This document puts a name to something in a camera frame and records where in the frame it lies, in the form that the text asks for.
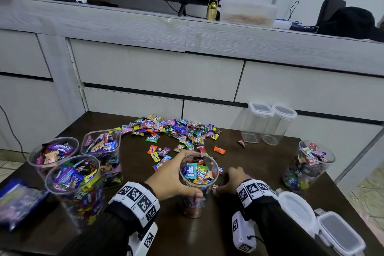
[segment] white wristband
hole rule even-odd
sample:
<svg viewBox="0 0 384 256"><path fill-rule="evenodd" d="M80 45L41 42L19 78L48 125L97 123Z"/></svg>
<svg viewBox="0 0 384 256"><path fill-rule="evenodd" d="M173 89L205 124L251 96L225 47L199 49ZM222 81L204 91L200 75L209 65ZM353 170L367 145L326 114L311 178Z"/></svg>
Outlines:
<svg viewBox="0 0 384 256"><path fill-rule="evenodd" d="M262 196L272 196L276 199L276 195L264 181L251 179L240 184L236 189L243 207L247 207L252 203L252 200L256 200Z"/></svg>
<svg viewBox="0 0 384 256"><path fill-rule="evenodd" d="M160 209L160 203L156 196L144 186L135 182L128 181L108 204L113 201L121 202L129 208L139 219L142 227L145 227Z"/></svg>

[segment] wooden table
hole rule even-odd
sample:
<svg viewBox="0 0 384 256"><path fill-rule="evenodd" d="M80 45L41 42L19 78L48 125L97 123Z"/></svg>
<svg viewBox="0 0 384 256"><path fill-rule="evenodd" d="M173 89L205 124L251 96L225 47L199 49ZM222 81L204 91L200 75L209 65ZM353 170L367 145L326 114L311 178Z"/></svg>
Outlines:
<svg viewBox="0 0 384 256"><path fill-rule="evenodd" d="M59 137L71 136L82 142L84 135L94 130L120 127L132 122L133 117L88 112L76 120ZM241 134L236 130L223 129L217 141L206 140L206 151L218 159L218 165L225 170L230 166L242 166L247 174L256 179L267 182L273 189L283 188L281 174L289 165L296 153L298 138L284 137L278 146L265 143L248 144L244 149L236 141ZM140 182L153 174L153 160L147 154L151 143L145 142L143 137L124 135L121 140L120 160L124 174L124 182ZM174 149L178 141L166 135L156 144L159 147ZM224 155L213 151L217 145L226 150ZM16 170L0 184L0 188L11 178L22 178L25 183L42 188L43 182L38 174L27 163ZM224 176L220 176L218 184L223 184ZM119 188L106 190L110 199ZM322 208L325 211L335 211L341 215L364 239L367 256L384 255L384 248L356 213L348 200L325 173L304 195L313 209ZM178 210L177 199L172 198L161 202L161 209L156 220L159 226L148 256L152 255L184 255L196 256L204 251L207 255L244 255L236 250L232 244L231 215L228 210L231 202L220 201L226 205L219 207L218 201L210 198L198 219L188 219ZM4 228L0 229L0 250L14 250L39 254L55 255L78 231L67 218L65 211L54 197L48 198L46 203L39 206L22 225L12 233ZM331 255L337 255L333 250L321 245ZM258 243L254 255L267 255L263 244Z"/></svg>

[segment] clear plastic container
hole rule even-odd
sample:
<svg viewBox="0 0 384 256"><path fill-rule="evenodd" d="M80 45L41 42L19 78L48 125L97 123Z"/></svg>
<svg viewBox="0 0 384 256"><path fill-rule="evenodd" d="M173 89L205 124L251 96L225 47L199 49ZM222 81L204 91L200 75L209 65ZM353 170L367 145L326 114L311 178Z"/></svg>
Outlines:
<svg viewBox="0 0 384 256"><path fill-rule="evenodd" d="M281 209L287 213L312 238L319 232L316 215L309 203L290 191L283 191L278 196Z"/></svg>
<svg viewBox="0 0 384 256"><path fill-rule="evenodd" d="M251 4L238 0L220 1L220 19L236 24L250 24L271 27L277 14L277 6L272 4Z"/></svg>
<svg viewBox="0 0 384 256"><path fill-rule="evenodd" d="M45 144L65 144L68 143L70 146L74 148L74 150L65 158L69 158L74 156L77 151L79 150L79 141L75 138L72 137L60 137L60 138L55 138ZM56 162L50 163L50 164L36 164L37 158L40 156L40 152L42 149L42 144L36 146L30 153L27 159L27 162L32 165L37 173L41 176L43 180L45 180L45 177L47 176L48 172L52 169L52 167L55 167L59 162L60 159Z"/></svg>
<svg viewBox="0 0 384 256"><path fill-rule="evenodd" d="M319 152L326 153L323 159L305 152L313 144ZM301 141L297 149L297 156L294 157L283 175L283 182L290 190L301 193L309 188L335 160L334 154L327 147L311 141Z"/></svg>
<svg viewBox="0 0 384 256"><path fill-rule="evenodd" d="M88 183L68 191L59 191L54 188L54 180L58 177L63 164L74 165L84 160L92 162L97 167L96 173ZM100 162L93 156L79 155L60 161L46 176L45 187L52 194L56 195L70 219L80 229L92 225L103 211L105 196Z"/></svg>
<svg viewBox="0 0 384 256"><path fill-rule="evenodd" d="M199 157L202 158L205 165L209 168L210 171L212 171L212 179L208 184L194 184L193 182L189 181L184 176L184 170L187 163L192 163L195 161L194 158ZM182 213L188 217L188 218L198 218L201 216L203 212L203 208L205 206L205 202L208 199L210 192L212 191L213 185L215 181L218 178L218 165L216 161L209 157L208 154L202 154L202 153L192 153L185 156L181 163L179 168L179 178L180 182L187 186L192 186L200 189L204 197L198 198L198 197L190 197L190 196L181 196L180 197L180 207L182 210Z"/></svg>
<svg viewBox="0 0 384 256"><path fill-rule="evenodd" d="M317 217L320 239L344 256L362 255L366 245L362 237L337 213L328 211Z"/></svg>
<svg viewBox="0 0 384 256"><path fill-rule="evenodd" d="M112 150L104 151L98 150L96 152L90 152L90 147L86 146L88 137L93 140L99 137L100 134L108 133L110 136L116 139L116 147ZM101 164L101 176L103 177L104 187L112 188L122 185L122 166L119 160L119 148L120 148L121 132L117 129L100 130L90 132L85 135L81 144L80 152L82 154L92 155L98 158Z"/></svg>
<svg viewBox="0 0 384 256"><path fill-rule="evenodd" d="M269 120L263 134L263 141L269 145L276 146L291 122L297 117L297 112L289 107L281 105L272 106L275 115Z"/></svg>
<svg viewBox="0 0 384 256"><path fill-rule="evenodd" d="M244 142L258 143L260 142L266 125L269 119L273 117L274 111L265 103L248 104L248 112L245 117L244 125L242 127L241 135Z"/></svg>

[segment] black sleeve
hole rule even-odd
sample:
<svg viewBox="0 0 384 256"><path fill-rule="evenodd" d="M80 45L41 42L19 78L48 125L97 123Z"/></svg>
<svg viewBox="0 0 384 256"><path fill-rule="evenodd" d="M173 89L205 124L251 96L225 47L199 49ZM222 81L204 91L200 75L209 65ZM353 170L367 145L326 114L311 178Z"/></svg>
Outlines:
<svg viewBox="0 0 384 256"><path fill-rule="evenodd" d="M155 195L149 185L140 184ZM113 201L93 225L72 239L58 256L126 256L129 236L143 230L130 209L120 202Z"/></svg>
<svg viewBox="0 0 384 256"><path fill-rule="evenodd" d="M270 256L287 251L294 251L295 256L328 256L274 198L262 196L253 200L243 212L256 222Z"/></svg>

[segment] white container lid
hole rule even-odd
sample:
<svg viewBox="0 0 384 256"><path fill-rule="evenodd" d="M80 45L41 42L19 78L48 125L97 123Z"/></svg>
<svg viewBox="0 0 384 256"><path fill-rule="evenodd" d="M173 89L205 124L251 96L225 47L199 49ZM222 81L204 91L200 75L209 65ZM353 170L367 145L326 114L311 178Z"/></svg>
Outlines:
<svg viewBox="0 0 384 256"><path fill-rule="evenodd" d="M278 197L281 209L285 211L312 238L319 232L316 215L304 198L290 191L283 191Z"/></svg>
<svg viewBox="0 0 384 256"><path fill-rule="evenodd" d="M276 115L278 115L279 117L283 117L287 120L293 120L294 118L297 117L297 112L295 112L294 109L289 108L289 107L274 104L272 106L272 109Z"/></svg>
<svg viewBox="0 0 384 256"><path fill-rule="evenodd" d="M273 109L266 103L248 103L248 109L254 115L259 115L261 117L273 117L275 112Z"/></svg>
<svg viewBox="0 0 384 256"><path fill-rule="evenodd" d="M321 233L326 241L341 255L353 256L365 249L366 245L361 236L337 213L328 211L317 217Z"/></svg>

